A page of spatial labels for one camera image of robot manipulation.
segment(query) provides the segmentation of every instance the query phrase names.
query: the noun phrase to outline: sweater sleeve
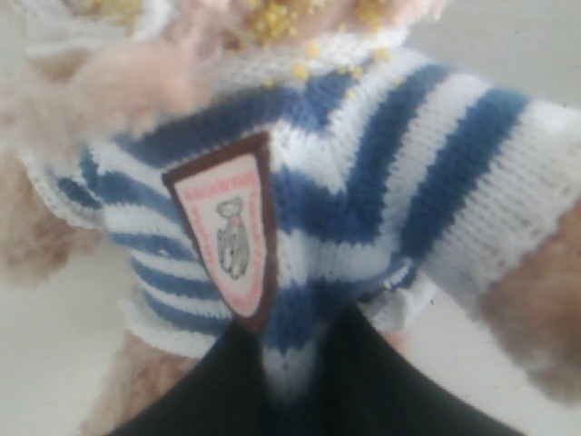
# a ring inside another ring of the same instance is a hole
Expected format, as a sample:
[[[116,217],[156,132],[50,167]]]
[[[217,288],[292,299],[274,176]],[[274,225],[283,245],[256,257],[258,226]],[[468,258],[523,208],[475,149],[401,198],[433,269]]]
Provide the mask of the sweater sleeve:
[[[576,110],[403,49],[353,93],[361,119],[350,183],[361,213],[378,223],[384,248],[465,307],[555,232],[581,195]]]
[[[21,159],[34,188],[55,216],[74,227],[101,227],[98,163],[91,151],[85,149],[66,169],[42,164],[30,155]]]

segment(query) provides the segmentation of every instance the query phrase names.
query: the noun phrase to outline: plush toy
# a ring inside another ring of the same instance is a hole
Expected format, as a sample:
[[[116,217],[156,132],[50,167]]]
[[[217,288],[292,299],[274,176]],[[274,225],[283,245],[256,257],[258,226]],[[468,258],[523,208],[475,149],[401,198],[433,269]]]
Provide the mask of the plush toy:
[[[161,396],[232,316],[296,413],[344,307],[394,330],[431,282],[579,401],[581,114],[403,48],[445,2],[41,3],[54,40],[31,36],[30,83],[0,103],[2,268],[42,280],[106,233],[137,279],[83,434]]]

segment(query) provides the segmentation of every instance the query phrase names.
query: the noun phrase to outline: blue and white striped sweater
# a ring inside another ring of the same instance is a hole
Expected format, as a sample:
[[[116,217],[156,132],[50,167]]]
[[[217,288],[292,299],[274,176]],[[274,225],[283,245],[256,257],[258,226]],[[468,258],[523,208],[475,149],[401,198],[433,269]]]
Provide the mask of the blue and white striped sweater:
[[[284,396],[304,389],[321,326],[401,262],[470,307],[580,194],[578,113],[405,49],[360,65],[357,79],[329,64],[305,84],[244,88],[138,143],[95,144],[71,177],[30,165],[55,213],[131,250],[136,334],[176,351],[156,335],[177,327],[203,353],[228,323],[162,174],[250,134],[271,136],[281,267],[262,339]],[[154,319],[167,322],[144,327]]]

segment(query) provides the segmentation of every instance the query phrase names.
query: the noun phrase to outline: fluffy fur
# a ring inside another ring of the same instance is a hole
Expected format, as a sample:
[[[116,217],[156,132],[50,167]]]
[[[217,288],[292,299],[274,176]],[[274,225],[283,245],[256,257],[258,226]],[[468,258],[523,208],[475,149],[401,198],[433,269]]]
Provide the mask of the fluffy fur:
[[[353,0],[306,20],[308,38],[349,18]],[[388,17],[406,25],[437,14],[444,0],[393,0]],[[125,41],[98,52],[79,51],[32,65],[24,95],[4,92],[0,125],[18,147],[49,156],[74,155],[79,142],[117,133],[144,134],[211,99],[212,63],[244,17],[242,1],[176,0],[180,11],[159,37]],[[13,154],[0,161],[0,265],[17,282],[36,282],[96,244],[94,233],[69,227],[42,204]],[[480,302],[480,319],[501,347],[551,398],[581,399],[581,204],[559,233],[526,258]],[[402,350],[402,338],[387,336]],[[194,365],[128,335],[83,436],[106,433],[163,395]]]

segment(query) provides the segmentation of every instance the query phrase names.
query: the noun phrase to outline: white background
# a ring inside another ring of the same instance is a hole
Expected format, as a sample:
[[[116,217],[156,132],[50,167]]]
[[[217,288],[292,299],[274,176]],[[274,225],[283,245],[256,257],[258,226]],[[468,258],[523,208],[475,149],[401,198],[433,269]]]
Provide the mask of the white background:
[[[0,74],[14,71],[13,33],[0,15]],[[460,0],[439,24],[417,28],[411,43],[501,84],[581,106],[578,0]],[[0,283],[0,435],[74,434],[120,339],[116,301],[131,282],[123,254],[104,247],[40,289]],[[410,359],[530,436],[581,434],[581,411],[529,388],[443,295],[413,330]]]

